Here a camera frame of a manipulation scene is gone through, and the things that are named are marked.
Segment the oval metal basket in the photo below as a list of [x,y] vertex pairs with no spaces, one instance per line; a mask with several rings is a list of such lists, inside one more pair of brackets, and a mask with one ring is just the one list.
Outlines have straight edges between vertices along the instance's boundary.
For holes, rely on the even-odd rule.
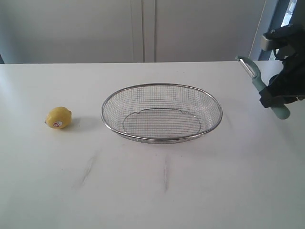
[[121,89],[101,109],[106,126],[145,143],[178,143],[214,130],[223,112],[209,93],[191,86],[153,83]]

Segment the metal rim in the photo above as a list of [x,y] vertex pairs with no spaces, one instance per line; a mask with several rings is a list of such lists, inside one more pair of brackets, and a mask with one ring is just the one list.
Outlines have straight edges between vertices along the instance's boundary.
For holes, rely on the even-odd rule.
[[[115,96],[116,94],[118,93],[121,93],[123,91],[126,91],[126,90],[129,90],[129,89],[133,89],[133,88],[138,88],[138,87],[148,87],[148,86],[156,86],[156,85],[167,85],[167,86],[178,86],[178,87],[184,87],[184,88],[191,88],[191,89],[194,89],[194,90],[197,90],[199,92],[202,92],[204,94],[206,94],[207,96],[209,96],[211,99],[214,100],[214,102],[217,104],[217,107],[219,109],[219,119],[217,121],[217,123],[210,129],[207,129],[205,131],[202,131],[200,132],[199,134],[196,134],[196,135],[187,135],[187,136],[183,136],[183,137],[173,137],[173,138],[145,138],[145,137],[140,137],[140,136],[134,136],[134,135],[129,135],[129,134],[126,134],[124,132],[121,132],[121,131],[118,131],[114,128],[112,128],[105,120],[105,117],[104,117],[104,114],[103,114],[103,111],[104,111],[104,108],[105,108],[105,105],[108,103],[108,101],[113,97]],[[113,132],[116,132],[117,134],[120,134],[120,135],[124,135],[124,136],[127,136],[127,137],[131,137],[131,138],[135,138],[135,139],[139,139],[139,140],[144,140],[144,141],[179,141],[179,140],[185,140],[185,139],[193,139],[193,138],[198,138],[199,136],[201,135],[204,135],[208,132],[211,132],[212,130],[214,130],[220,123],[221,123],[221,120],[223,118],[223,110],[219,104],[219,102],[211,95],[209,94],[208,92],[202,90],[202,89],[199,89],[197,87],[192,87],[192,86],[187,86],[187,85],[183,85],[183,84],[176,84],[176,83],[145,83],[145,84],[139,84],[139,85],[135,85],[135,86],[130,86],[130,87],[125,87],[123,89],[120,89],[114,93],[112,93],[106,100],[105,102],[102,104],[102,108],[101,108],[101,118],[102,118],[102,121],[104,122],[104,124],[109,128],[111,129]]]

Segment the white table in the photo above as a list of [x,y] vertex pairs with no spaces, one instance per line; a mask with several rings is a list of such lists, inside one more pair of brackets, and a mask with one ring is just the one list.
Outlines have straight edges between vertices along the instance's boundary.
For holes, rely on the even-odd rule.
[[[281,69],[258,65],[265,80]],[[210,92],[221,124],[173,145],[106,128],[111,93],[157,82]],[[282,121],[259,98],[237,62],[1,65],[0,228],[303,229],[304,102]],[[63,130],[44,124],[57,106],[72,111]]]

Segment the peeler handle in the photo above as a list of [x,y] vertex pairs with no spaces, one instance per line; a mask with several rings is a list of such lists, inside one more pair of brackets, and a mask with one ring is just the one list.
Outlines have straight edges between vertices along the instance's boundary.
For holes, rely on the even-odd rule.
[[[262,81],[261,71],[258,66],[247,57],[237,56],[235,59],[241,63],[243,68],[250,75],[256,89],[259,92],[263,90],[266,87],[266,84]],[[287,119],[290,116],[290,110],[284,104],[279,104],[270,108],[279,119]]]

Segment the lemon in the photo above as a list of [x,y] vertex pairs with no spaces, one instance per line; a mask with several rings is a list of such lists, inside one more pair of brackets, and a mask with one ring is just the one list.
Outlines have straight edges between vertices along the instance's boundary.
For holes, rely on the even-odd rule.
[[54,129],[62,129],[72,121],[72,113],[67,108],[59,106],[52,109],[45,120],[45,123]]

